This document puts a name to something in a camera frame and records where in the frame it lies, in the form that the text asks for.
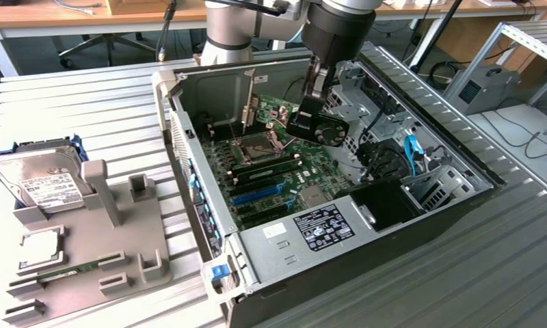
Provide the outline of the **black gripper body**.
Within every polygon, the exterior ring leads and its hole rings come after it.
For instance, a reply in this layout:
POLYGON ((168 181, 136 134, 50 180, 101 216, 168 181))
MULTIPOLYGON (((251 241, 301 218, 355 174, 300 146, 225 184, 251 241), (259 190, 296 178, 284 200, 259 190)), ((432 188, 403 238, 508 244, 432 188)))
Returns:
POLYGON ((301 43, 322 68, 328 69, 356 56, 374 21, 375 10, 351 14, 327 4, 309 4, 301 43))

